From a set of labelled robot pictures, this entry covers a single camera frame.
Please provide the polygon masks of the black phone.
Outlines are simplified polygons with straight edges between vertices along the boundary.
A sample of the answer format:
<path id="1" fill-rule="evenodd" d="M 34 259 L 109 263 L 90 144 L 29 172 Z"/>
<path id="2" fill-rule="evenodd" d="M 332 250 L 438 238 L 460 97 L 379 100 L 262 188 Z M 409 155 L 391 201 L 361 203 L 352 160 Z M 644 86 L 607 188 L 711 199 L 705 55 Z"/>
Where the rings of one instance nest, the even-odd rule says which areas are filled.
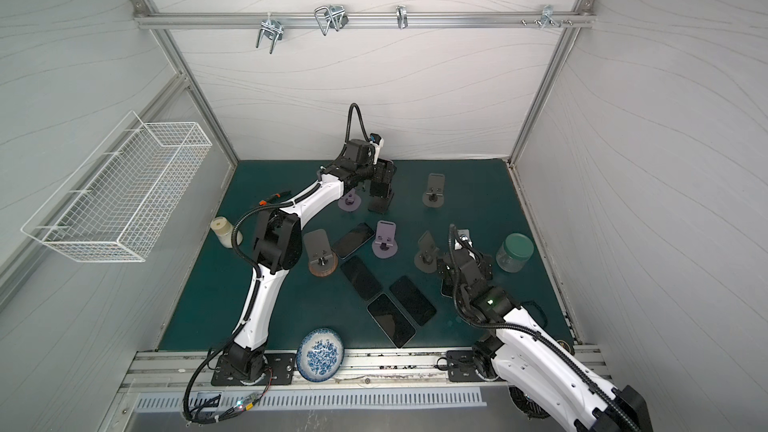
<path id="1" fill-rule="evenodd" d="M 331 245 L 331 249 L 339 259 L 346 260 L 371 240 L 373 236 L 373 229 L 368 224 L 362 222 L 334 242 Z"/>
<path id="2" fill-rule="evenodd" d="M 376 296 L 367 311 L 396 348 L 404 347 L 414 337 L 415 328 L 386 294 Z"/>
<path id="3" fill-rule="evenodd" d="M 407 276 L 399 277 L 389 290 L 419 326 L 425 326 L 437 313 L 435 306 Z"/>
<path id="4" fill-rule="evenodd" d="M 341 270 L 351 286 L 364 301 L 374 299 L 382 292 L 382 285 L 359 257 L 351 257 L 341 265 Z"/>
<path id="5" fill-rule="evenodd" d="M 441 290 L 440 290 L 441 295 L 447 298 L 451 298 L 453 296 L 452 291 L 453 291 L 453 282 L 448 278 L 445 278 L 441 284 Z"/>
<path id="6" fill-rule="evenodd" d="M 387 198 L 392 193 L 392 180 L 396 173 L 396 166 L 392 161 L 379 160 L 373 169 L 370 179 L 370 195 L 374 198 Z"/>

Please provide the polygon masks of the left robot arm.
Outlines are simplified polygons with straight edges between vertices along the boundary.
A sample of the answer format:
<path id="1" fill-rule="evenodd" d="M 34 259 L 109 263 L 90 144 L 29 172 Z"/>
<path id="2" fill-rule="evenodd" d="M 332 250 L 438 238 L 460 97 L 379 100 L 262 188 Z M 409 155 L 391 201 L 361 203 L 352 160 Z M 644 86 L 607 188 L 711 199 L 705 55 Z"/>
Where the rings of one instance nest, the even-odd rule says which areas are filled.
<path id="1" fill-rule="evenodd" d="M 270 318 L 281 285 L 302 255 L 302 228 L 326 206 L 353 188 L 369 183 L 371 210 L 388 210 L 396 173 L 393 161 L 380 157 L 383 138 L 366 131 L 356 103 L 349 106 L 343 147 L 328 165 L 320 167 L 315 181 L 289 199 L 274 199 L 246 212 L 233 226 L 235 239 L 243 223 L 256 219 L 253 249 L 245 253 L 237 244 L 234 253 L 252 268 L 252 278 L 238 325 L 221 352 L 236 380 L 257 382 L 266 370 L 264 350 Z"/>

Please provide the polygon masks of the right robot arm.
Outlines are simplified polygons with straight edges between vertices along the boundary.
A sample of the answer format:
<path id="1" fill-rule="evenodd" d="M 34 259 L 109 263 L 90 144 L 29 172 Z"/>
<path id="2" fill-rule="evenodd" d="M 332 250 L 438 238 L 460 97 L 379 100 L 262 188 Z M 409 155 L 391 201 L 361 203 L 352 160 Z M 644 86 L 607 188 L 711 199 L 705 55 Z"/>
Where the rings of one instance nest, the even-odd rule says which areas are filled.
<path id="1" fill-rule="evenodd" d="M 454 309 L 487 332 L 472 347 L 478 375 L 503 380 L 523 413 L 550 417 L 566 431 L 651 431 L 642 395 L 631 386 L 617 388 L 577 360 L 521 302 L 489 282 L 489 262 L 449 226 L 446 272 Z"/>

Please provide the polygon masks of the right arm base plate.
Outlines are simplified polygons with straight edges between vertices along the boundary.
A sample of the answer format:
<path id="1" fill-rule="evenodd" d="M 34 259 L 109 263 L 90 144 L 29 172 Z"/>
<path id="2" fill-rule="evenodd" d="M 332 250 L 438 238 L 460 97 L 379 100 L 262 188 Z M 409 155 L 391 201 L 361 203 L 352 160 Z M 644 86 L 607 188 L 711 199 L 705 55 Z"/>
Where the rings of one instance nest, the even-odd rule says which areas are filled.
<path id="1" fill-rule="evenodd" d="M 499 381 L 499 377 L 491 374 L 481 357 L 470 349 L 449 349 L 441 359 L 440 367 L 447 372 L 452 383 Z"/>

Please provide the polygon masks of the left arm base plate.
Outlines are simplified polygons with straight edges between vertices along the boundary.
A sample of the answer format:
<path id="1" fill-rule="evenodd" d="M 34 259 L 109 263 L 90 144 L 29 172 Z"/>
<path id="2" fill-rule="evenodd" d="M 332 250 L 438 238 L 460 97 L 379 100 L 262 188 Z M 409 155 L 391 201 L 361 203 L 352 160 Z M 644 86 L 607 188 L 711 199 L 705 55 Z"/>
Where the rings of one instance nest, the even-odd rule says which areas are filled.
<path id="1" fill-rule="evenodd" d="M 229 355 L 221 356 L 214 368 L 211 384 L 219 387 L 290 385 L 295 370 L 294 353 L 259 353 L 240 370 Z"/>

